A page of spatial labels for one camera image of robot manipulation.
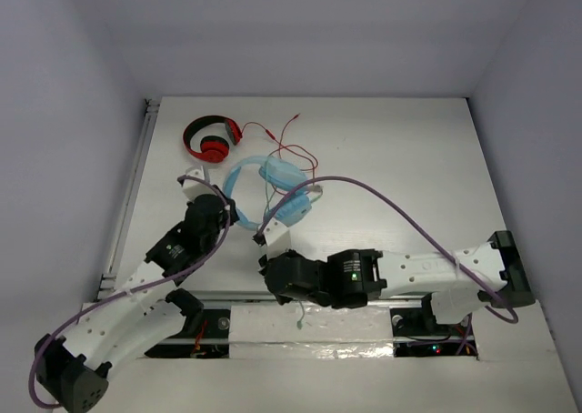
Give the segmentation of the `light blue headphones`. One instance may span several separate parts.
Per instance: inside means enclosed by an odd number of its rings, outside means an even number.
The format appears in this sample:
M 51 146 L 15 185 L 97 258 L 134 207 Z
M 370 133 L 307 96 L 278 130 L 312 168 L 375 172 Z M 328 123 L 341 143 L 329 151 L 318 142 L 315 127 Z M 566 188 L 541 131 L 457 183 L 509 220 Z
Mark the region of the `light blue headphones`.
M 307 175 L 297 166 L 276 158 L 274 156 L 249 156 L 237 162 L 228 172 L 222 186 L 222 192 L 228 198 L 233 198 L 232 193 L 241 170 L 245 166 L 257 165 L 258 174 L 266 183 L 266 188 L 272 188 L 271 193 L 266 192 L 267 205 L 264 216 L 270 209 L 270 201 L 278 190 L 283 194 L 292 188 L 308 180 Z M 301 221 L 312 210 L 312 201 L 305 187 L 295 192 L 275 213 L 275 220 L 287 227 Z

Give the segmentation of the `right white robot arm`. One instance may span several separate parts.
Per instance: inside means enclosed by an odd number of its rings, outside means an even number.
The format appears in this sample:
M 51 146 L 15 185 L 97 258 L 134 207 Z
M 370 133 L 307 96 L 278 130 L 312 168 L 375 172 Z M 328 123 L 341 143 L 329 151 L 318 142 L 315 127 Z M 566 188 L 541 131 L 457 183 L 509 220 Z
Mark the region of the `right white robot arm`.
M 483 307 L 508 310 L 535 303 L 509 231 L 458 251 L 401 254 L 347 249 L 313 260 L 290 246 L 288 230 L 262 241 L 259 273 L 276 301 L 309 301 L 333 309 L 360 308 L 378 299 L 422 298 L 421 326 L 439 334 Z

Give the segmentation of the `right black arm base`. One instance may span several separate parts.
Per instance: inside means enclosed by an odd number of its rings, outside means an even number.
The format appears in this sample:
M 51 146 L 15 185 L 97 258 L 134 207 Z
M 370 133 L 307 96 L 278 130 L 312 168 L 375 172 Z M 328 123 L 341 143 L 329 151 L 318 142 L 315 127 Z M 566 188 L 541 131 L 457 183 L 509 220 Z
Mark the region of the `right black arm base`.
M 472 317 L 439 325 L 424 299 L 416 307 L 392 307 L 390 317 L 396 358 L 478 357 Z

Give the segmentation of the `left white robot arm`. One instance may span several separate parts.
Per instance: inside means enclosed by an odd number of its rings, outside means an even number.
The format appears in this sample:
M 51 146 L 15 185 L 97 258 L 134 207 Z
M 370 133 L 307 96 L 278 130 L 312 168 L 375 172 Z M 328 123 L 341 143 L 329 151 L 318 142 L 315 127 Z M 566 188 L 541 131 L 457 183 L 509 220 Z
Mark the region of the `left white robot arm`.
M 234 200 L 220 192 L 188 202 L 184 219 L 145 255 L 114 293 L 66 321 L 35 345 L 28 390 L 41 385 L 55 405 L 87 412 L 122 366 L 174 335 L 204 330 L 204 305 L 182 283 L 224 241 L 238 220 Z

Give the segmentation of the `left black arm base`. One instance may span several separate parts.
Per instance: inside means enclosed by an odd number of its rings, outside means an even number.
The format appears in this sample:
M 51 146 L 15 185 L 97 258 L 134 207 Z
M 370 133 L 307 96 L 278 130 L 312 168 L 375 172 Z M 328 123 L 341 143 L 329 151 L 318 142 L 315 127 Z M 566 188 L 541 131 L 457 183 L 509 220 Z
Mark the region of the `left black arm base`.
M 171 292 L 166 302 L 179 308 L 179 316 L 184 319 L 182 328 L 148 349 L 147 358 L 229 358 L 229 307 L 205 308 L 199 299 L 182 288 Z

